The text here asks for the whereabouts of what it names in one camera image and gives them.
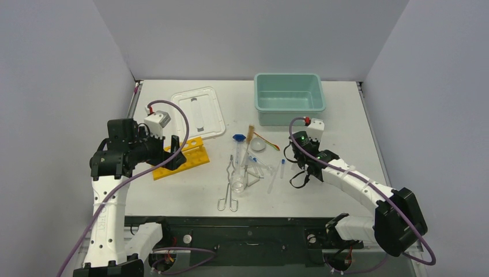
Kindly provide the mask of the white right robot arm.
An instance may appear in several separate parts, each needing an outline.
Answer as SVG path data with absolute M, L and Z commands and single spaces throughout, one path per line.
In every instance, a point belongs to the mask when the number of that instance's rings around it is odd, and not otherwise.
M 387 254 L 398 257 L 421 241 L 427 225 L 416 196 L 407 188 L 395 190 L 375 182 L 337 154 L 318 149 L 305 131 L 289 137 L 294 158 L 308 182 L 311 177 L 340 189 L 364 206 L 370 216 L 340 214 L 325 226 L 326 241 L 332 246 L 371 242 Z

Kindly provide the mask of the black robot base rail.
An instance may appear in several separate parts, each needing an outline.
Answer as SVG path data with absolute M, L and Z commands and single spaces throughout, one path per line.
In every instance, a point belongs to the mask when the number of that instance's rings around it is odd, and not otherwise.
M 324 259 L 348 264 L 359 241 L 335 242 L 328 238 L 330 218 L 283 217 L 184 217 L 126 216 L 125 227 L 135 230 L 146 223 L 159 223 L 162 239 L 156 243 L 150 262 L 177 261 L 189 254 L 190 265 L 282 266 L 303 264 L 321 267 Z

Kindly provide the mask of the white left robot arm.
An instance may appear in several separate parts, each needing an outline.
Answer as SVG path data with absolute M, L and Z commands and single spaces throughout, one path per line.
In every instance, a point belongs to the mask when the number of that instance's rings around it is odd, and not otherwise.
M 82 267 L 73 276 L 143 276 L 145 255 L 126 253 L 124 246 L 125 203 L 133 175 L 140 163 L 152 165 L 151 171 L 167 163 L 175 168 L 183 164 L 182 149 L 188 136 L 171 139 L 172 150 L 164 150 L 164 139 L 143 136 L 131 118 L 107 122 L 105 138 L 90 159 L 94 212 L 78 240 L 80 245 L 90 234 L 90 245 Z

